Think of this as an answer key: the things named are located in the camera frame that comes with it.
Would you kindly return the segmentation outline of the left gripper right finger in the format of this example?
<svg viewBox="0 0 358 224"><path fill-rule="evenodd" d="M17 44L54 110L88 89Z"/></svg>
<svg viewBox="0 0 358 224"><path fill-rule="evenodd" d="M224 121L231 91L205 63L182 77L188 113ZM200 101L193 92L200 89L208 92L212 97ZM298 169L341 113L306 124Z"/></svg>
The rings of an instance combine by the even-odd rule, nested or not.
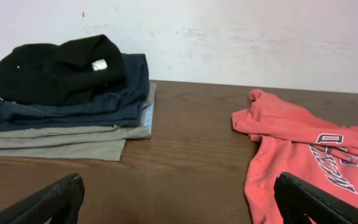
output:
<svg viewBox="0 0 358 224"><path fill-rule="evenodd" d="M358 208L289 172L276 178L274 197L284 224L358 224Z"/></svg>

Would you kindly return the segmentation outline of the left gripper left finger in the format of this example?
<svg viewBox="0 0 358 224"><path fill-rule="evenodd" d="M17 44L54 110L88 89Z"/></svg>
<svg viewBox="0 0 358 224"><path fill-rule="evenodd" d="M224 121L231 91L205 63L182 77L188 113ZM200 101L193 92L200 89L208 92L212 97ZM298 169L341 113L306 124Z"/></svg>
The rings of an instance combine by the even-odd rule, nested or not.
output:
<svg viewBox="0 0 358 224"><path fill-rule="evenodd" d="M70 174L0 211L0 224L77 224L85 197L79 174Z"/></svg>

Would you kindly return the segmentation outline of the red printed t-shirt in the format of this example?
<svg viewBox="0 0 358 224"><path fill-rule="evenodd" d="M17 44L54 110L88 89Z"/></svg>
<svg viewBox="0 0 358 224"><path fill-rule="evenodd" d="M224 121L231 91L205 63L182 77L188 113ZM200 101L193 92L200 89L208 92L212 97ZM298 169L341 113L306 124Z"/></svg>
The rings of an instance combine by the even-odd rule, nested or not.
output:
<svg viewBox="0 0 358 224"><path fill-rule="evenodd" d="M358 126L337 126L259 89L231 115L235 131L259 144L244 192L254 223L282 223L273 186L289 172L358 208Z"/></svg>

